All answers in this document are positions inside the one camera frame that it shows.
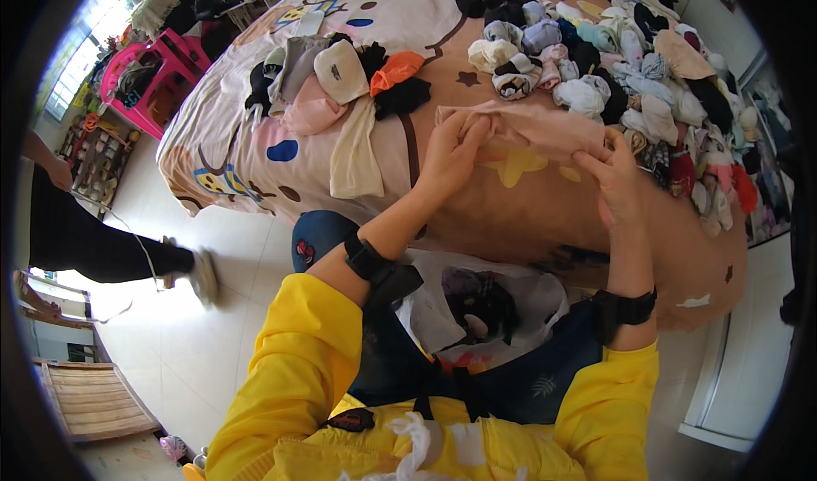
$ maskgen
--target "white plastic bag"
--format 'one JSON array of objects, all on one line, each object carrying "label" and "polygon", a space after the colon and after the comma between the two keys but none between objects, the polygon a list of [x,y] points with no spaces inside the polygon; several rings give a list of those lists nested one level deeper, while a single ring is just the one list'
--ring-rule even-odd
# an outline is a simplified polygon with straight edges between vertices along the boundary
[{"label": "white plastic bag", "polygon": [[[436,353],[453,364],[485,364],[486,369],[505,364],[547,342],[553,325],[569,312],[565,288],[549,273],[513,264],[490,263],[453,252],[409,249],[406,256],[424,282],[403,299],[397,318],[424,352]],[[495,339],[481,344],[459,344],[441,351],[466,335],[454,319],[443,293],[443,271],[449,267],[501,274],[497,282],[513,297],[520,320],[511,344]]]}]

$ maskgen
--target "person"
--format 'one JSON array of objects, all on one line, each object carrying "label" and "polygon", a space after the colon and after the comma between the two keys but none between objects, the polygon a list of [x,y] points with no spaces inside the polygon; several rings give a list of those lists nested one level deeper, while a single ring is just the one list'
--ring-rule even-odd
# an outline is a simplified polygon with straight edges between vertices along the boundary
[{"label": "person", "polygon": [[199,300],[217,298],[218,282],[207,251],[192,252],[111,228],[85,210],[69,193],[74,178],[68,162],[57,158],[29,130],[23,142],[15,210],[14,282],[18,298],[39,312],[59,317],[26,282],[29,267],[71,270],[97,282],[153,277],[188,277]]},{"label": "person", "polygon": [[[469,179],[490,123],[479,119],[461,139],[466,115],[433,130],[414,188],[357,229],[383,258],[397,261]],[[637,298],[654,291],[637,168],[620,133],[607,128],[606,138],[614,151],[574,159],[599,185],[610,236],[606,290]],[[308,269],[287,276],[270,305],[249,376],[210,444],[208,481],[647,479],[647,416],[659,372],[654,315],[615,329],[600,361],[575,374],[552,426],[474,417],[467,401],[435,395],[363,407],[347,391],[370,357],[361,353],[364,324],[388,309],[366,307],[370,283],[347,264],[343,243],[316,259],[297,235],[293,241],[293,259]]]}]

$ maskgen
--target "bedsheet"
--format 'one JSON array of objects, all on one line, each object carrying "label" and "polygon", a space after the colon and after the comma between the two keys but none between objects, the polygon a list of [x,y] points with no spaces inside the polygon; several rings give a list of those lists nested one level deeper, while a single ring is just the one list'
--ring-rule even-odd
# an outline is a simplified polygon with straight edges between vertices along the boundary
[{"label": "bedsheet", "polygon": [[[606,0],[563,1],[596,22],[595,15],[608,7]],[[246,117],[250,70],[293,35],[301,15],[316,9],[326,14],[320,34],[344,32],[356,46],[377,41],[388,54],[408,49],[426,58],[417,77],[431,82],[431,101],[410,115],[378,121],[372,133],[382,198],[329,196],[329,160],[352,108],[317,135],[296,135],[276,116],[254,127]],[[455,0],[282,0],[236,38],[184,101],[160,143],[159,169],[191,215],[223,206],[294,223],[301,213],[329,209],[365,223],[411,189],[437,106],[497,98],[491,76],[467,61],[467,47],[482,37],[483,26],[482,19],[463,16]],[[542,90],[524,99],[557,109]],[[531,263],[567,285],[604,287],[609,245],[598,218],[596,184],[577,167],[527,155],[517,152],[522,163],[512,166],[476,167],[466,188],[432,217],[414,246]],[[510,188],[499,177],[509,173],[517,180]],[[743,212],[734,203],[735,226],[710,240],[689,199],[671,197],[647,174],[642,178],[659,327],[694,330],[729,312],[743,296]]]}]

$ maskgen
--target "wooden crate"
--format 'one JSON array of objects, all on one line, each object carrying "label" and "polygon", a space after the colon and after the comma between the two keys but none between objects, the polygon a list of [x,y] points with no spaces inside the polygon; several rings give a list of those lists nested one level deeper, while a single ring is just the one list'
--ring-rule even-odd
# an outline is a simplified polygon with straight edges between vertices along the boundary
[{"label": "wooden crate", "polygon": [[35,358],[51,407],[68,437],[92,442],[161,429],[116,364]]}]

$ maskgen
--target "white string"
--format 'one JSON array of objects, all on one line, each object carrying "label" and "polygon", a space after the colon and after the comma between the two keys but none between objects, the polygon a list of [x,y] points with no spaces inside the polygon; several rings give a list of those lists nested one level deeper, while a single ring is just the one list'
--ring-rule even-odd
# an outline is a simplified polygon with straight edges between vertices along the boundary
[{"label": "white string", "polygon": [[[81,193],[77,192],[76,190],[71,189],[71,190],[70,190],[70,192],[71,192],[71,195],[72,195],[72,196],[74,196],[75,198],[79,198],[79,199],[85,200],[85,201],[87,201],[87,202],[89,202],[89,203],[93,204],[94,206],[98,206],[99,208],[101,208],[101,209],[105,210],[105,211],[106,211],[106,213],[110,213],[111,215],[113,215],[113,216],[114,216],[114,218],[115,218],[116,220],[118,220],[118,221],[119,221],[119,222],[121,222],[121,223],[122,223],[122,224],[123,224],[123,225],[124,225],[126,228],[128,228],[128,232],[129,232],[130,234],[132,234],[132,235],[133,235],[133,237],[134,237],[134,238],[135,238],[135,239],[136,239],[136,240],[139,242],[139,246],[142,248],[142,252],[144,252],[144,253],[145,253],[145,258],[147,258],[147,260],[148,260],[148,266],[150,267],[150,274],[153,276],[153,280],[154,280],[154,289],[155,289],[155,290],[156,290],[156,292],[158,293],[158,292],[159,292],[159,291],[158,291],[158,285],[156,284],[156,281],[157,281],[157,279],[158,279],[158,276],[156,275],[156,270],[154,269],[154,266],[153,266],[153,260],[151,260],[151,259],[150,259],[150,254],[148,253],[148,250],[145,248],[145,244],[143,244],[143,243],[142,243],[142,241],[139,239],[139,235],[138,235],[138,234],[136,234],[136,233],[135,233],[135,232],[134,232],[134,231],[131,229],[131,226],[129,226],[129,225],[128,225],[128,223],[127,223],[127,222],[125,222],[125,221],[122,219],[122,217],[120,217],[119,215],[117,215],[117,214],[116,214],[116,213],[115,213],[113,210],[111,210],[110,208],[108,208],[108,207],[107,207],[107,206],[105,206],[104,204],[101,204],[101,203],[99,203],[99,202],[96,202],[95,200],[91,200],[91,199],[89,199],[89,198],[86,198],[86,197],[85,197],[83,194],[81,194]],[[107,319],[100,320],[100,319],[97,319],[97,318],[85,318],[85,321],[86,321],[86,322],[92,322],[92,323],[102,323],[102,324],[104,325],[104,324],[108,323],[108,321],[109,321],[111,318],[115,318],[115,317],[119,316],[120,314],[122,314],[122,313],[124,313],[124,312],[126,312],[126,311],[130,310],[130,308],[131,308],[131,307],[133,307],[133,301],[131,301],[131,302],[128,304],[128,307],[126,307],[125,309],[122,309],[121,311],[117,312],[117,313],[116,313],[116,314],[114,314],[113,316],[108,316],[108,317],[107,317]]]}]

